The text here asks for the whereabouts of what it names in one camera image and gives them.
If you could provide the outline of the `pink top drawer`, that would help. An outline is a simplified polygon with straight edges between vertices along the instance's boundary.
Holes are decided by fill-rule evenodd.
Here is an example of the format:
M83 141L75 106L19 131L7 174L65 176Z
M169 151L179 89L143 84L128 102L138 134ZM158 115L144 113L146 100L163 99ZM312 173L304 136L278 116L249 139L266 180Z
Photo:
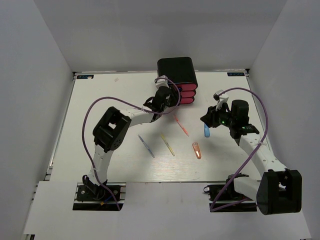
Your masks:
M190 83L190 84L177 84L176 85L180 92L188 92L188 91L195 91L198 87L197 84Z

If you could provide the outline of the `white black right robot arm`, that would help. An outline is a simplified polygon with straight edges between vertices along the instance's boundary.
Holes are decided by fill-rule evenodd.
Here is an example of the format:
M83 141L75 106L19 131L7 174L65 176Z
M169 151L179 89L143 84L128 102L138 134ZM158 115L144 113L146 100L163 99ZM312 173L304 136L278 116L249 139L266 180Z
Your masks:
M246 162L252 162L261 179L254 180L238 169L229 175L225 185L212 199L211 212L221 210L215 203L222 194L236 200L240 196L256 202L263 215L298 213L302 209L302 175L290 170L263 145L258 129L249 123L249 104L244 100L210 106L201 121L209 128L225 126L232 139L247 153Z

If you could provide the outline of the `blue utility knife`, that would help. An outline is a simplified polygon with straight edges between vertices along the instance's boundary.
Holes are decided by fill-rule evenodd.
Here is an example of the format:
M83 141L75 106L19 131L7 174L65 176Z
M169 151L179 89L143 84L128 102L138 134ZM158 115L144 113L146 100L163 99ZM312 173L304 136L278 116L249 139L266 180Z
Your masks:
M210 136L211 136L210 128L206 124L204 124L204 137L209 138Z

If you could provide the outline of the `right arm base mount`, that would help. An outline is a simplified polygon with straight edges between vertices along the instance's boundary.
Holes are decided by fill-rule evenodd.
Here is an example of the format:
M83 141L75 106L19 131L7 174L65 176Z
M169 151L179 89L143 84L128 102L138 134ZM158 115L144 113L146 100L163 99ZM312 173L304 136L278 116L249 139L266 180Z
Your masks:
M203 188L203 193L209 196L209 206L212 204L215 197L218 195L224 184L209 184ZM231 204L240 200L244 200L246 196L241 193L229 193L225 190L215 203L214 208L221 207L223 205ZM245 212L256 212L256 203L249 199L239 204L233 204L226 208L217 210L217 213L245 213Z

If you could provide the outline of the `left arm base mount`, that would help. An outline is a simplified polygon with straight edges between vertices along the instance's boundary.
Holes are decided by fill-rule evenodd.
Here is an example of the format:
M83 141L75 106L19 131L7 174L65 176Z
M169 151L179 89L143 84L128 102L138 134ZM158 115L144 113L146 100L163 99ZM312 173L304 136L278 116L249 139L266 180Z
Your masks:
M111 183L107 187L112 191L121 210L125 202L126 184ZM97 196L94 196L83 183L77 184L72 207L73 211L117 212L119 209L114 198L105 188Z

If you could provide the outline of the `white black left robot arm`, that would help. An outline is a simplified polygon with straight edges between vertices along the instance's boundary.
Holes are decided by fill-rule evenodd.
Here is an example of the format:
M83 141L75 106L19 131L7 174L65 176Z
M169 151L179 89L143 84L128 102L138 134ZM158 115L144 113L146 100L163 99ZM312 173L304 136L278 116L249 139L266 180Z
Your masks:
M91 157L85 142L85 127L89 113L93 106L102 100L115 100L133 107L129 110L118 110L111 106L107 109L93 129L94 157ZM94 199L105 196L107 189L107 171L113 152L122 144L130 127L153 123L162 115L166 115L168 108L176 108L181 102L181 94L177 85L163 84L157 88L155 96L149 97L141 108L115 97L100 97L95 100L86 112L82 124L82 144L91 161L88 175L82 177L84 186Z

